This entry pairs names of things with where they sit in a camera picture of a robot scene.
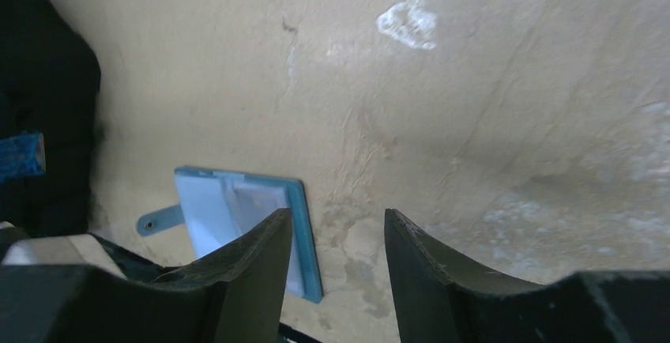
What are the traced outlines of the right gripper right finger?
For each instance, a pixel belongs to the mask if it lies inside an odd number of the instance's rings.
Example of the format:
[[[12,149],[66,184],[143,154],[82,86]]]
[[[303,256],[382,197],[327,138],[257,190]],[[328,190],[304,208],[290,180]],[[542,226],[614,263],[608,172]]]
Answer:
[[[384,237],[403,342],[666,342],[666,271],[512,277],[428,235],[395,209]]]

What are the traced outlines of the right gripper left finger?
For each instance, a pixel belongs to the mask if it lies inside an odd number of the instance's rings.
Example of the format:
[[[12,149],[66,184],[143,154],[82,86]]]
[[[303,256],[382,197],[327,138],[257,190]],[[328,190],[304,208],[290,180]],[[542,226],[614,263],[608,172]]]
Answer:
[[[93,234],[31,239],[1,228],[4,342],[275,342],[292,245],[278,209],[185,266],[163,267]]]

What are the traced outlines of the blue card holder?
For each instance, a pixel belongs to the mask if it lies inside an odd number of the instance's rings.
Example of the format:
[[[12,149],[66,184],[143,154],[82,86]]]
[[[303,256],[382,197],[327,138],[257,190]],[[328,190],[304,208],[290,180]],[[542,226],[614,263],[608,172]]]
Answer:
[[[186,226],[196,258],[248,233],[271,213],[292,213],[286,290],[312,303],[323,298],[307,197],[298,179],[191,166],[174,172],[179,202],[140,217],[136,231],[151,236]]]

